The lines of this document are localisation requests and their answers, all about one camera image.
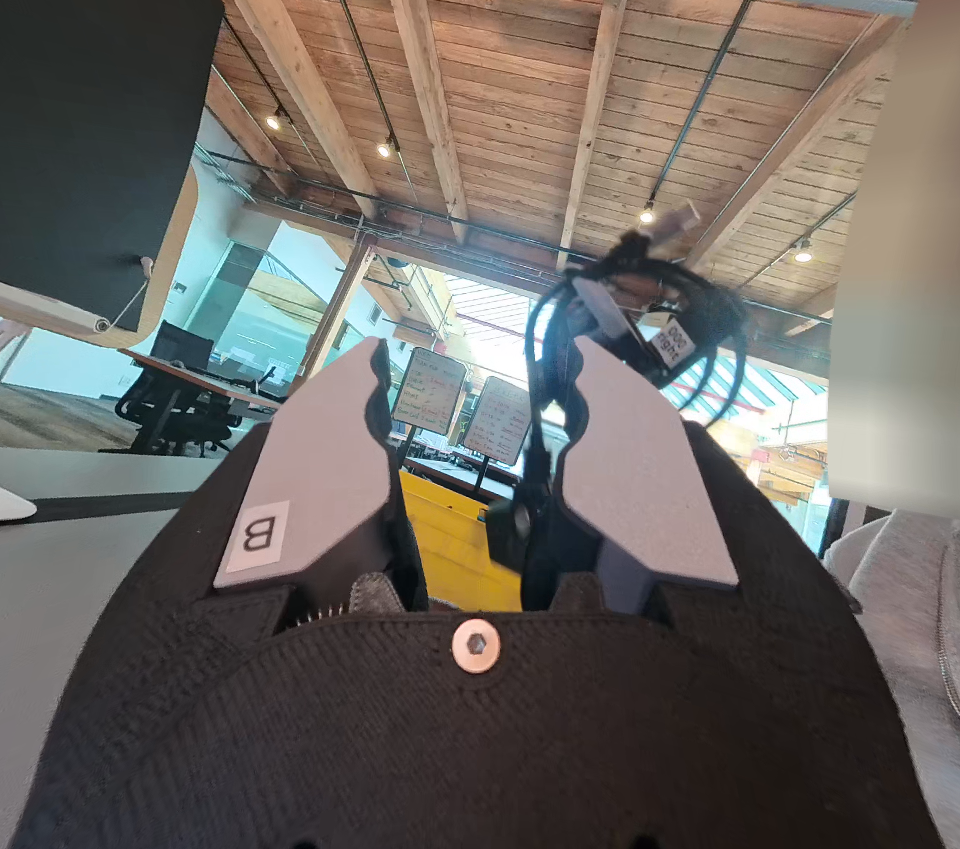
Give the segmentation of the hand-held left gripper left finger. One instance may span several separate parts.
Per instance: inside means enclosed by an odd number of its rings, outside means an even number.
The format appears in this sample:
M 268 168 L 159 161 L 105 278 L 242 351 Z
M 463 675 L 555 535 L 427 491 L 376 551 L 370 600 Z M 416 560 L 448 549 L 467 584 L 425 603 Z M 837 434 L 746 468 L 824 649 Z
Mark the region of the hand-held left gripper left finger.
M 246 486 L 218 591 L 290 583 L 349 592 L 367 573 L 407 590 L 407 517 L 387 440 L 389 349 L 373 336 L 275 413 Z

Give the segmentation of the person's grey hoodie torso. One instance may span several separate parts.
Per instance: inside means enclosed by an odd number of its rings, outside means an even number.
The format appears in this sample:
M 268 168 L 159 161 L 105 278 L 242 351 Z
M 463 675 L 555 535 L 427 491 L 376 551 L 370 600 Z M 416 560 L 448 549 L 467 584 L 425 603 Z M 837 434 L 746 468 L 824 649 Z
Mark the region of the person's grey hoodie torso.
M 959 522 L 895 509 L 823 566 L 859 606 L 945 847 L 959 846 Z

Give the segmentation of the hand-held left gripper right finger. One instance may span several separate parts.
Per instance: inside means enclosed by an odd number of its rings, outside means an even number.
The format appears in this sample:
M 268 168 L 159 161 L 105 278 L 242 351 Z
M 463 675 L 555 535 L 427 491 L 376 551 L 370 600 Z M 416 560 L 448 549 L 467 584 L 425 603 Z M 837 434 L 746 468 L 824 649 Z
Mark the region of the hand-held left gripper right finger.
M 641 614 L 659 583 L 737 591 L 738 570 L 682 418 L 647 379 L 599 343 L 574 342 L 569 442 L 558 460 L 558 511 L 583 542 L 564 542 L 606 607 Z

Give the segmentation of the small written whiteboard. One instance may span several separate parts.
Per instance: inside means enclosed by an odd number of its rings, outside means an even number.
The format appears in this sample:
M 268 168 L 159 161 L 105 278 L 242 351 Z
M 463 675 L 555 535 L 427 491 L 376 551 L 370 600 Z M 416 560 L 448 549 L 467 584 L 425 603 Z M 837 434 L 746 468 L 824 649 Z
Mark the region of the small written whiteboard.
M 462 447 L 507 467 L 517 464 L 531 426 L 526 389 L 491 375 L 467 425 Z

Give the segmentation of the large written whiteboard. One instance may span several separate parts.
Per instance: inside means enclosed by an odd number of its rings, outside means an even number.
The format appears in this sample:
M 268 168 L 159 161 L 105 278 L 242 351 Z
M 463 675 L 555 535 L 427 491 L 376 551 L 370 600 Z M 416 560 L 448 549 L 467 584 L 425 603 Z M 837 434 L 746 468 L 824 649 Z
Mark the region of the large written whiteboard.
M 390 418 L 436 435 L 447 435 L 463 395 L 468 366 L 415 347 L 394 400 Z

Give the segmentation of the black office chair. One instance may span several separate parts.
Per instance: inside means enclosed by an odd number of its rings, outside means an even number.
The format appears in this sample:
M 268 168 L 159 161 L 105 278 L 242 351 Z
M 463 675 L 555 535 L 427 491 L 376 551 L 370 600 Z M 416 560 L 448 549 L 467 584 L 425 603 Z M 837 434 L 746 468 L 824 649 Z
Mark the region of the black office chair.
M 163 320 L 151 344 L 150 355 L 175 368 L 204 372 L 212 348 L 211 339 Z M 117 400 L 114 411 L 119 418 L 138 425 L 127 453 L 182 456 L 188 444 L 195 444 L 204 457 L 207 447 L 212 451 L 230 450 L 226 444 L 232 436 L 228 406 L 224 397 L 187 379 L 143 366 L 133 384 Z

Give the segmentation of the yellow plastic bin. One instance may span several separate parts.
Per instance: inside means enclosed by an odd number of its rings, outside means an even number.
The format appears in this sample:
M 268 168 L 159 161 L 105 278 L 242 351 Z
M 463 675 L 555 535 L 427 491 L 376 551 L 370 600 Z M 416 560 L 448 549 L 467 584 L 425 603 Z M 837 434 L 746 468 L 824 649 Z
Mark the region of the yellow plastic bin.
M 484 504 L 400 474 L 429 597 L 464 611 L 520 612 L 521 576 L 490 555 Z

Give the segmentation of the wooden office desk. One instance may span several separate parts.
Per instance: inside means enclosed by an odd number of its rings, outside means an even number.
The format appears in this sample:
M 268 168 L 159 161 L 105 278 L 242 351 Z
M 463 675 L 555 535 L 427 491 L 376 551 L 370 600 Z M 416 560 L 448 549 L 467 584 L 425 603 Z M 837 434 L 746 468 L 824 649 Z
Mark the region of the wooden office desk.
M 226 400 L 225 411 L 229 416 L 261 422 L 269 419 L 282 408 L 281 401 L 255 393 L 251 388 L 240 383 L 228 382 L 213 375 L 178 367 L 168 360 L 150 354 L 129 349 L 119 349 L 118 353 L 130 358 L 141 369 L 158 373 L 172 380 L 175 387 L 192 388 L 222 397 Z

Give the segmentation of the wooden support post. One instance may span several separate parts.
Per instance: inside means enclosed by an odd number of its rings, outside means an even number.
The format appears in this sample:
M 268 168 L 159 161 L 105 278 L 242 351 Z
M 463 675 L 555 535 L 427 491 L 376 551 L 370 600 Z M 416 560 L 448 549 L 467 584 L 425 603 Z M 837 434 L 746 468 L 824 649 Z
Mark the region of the wooden support post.
M 333 342 L 344 323 L 347 310 L 369 271 L 377 247 L 378 240 L 371 234 L 362 236 L 353 245 L 332 297 L 320 317 L 317 328 L 309 338 L 304 356 L 291 383 L 290 397 L 324 367 Z

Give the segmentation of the black monitor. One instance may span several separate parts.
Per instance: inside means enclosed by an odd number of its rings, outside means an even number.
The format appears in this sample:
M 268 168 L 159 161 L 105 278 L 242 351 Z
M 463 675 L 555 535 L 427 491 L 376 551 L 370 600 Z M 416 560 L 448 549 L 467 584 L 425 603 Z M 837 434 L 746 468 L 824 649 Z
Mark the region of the black monitor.
M 2 0 L 2 283 L 138 327 L 221 0 Z

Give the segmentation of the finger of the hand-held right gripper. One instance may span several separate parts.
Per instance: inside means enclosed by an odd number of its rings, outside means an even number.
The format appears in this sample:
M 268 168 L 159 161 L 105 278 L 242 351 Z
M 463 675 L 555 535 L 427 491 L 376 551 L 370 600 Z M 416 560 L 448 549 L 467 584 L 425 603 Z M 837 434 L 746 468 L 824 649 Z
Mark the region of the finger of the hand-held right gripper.
M 573 278 L 572 336 L 592 339 L 609 352 L 641 351 L 645 340 L 598 280 Z

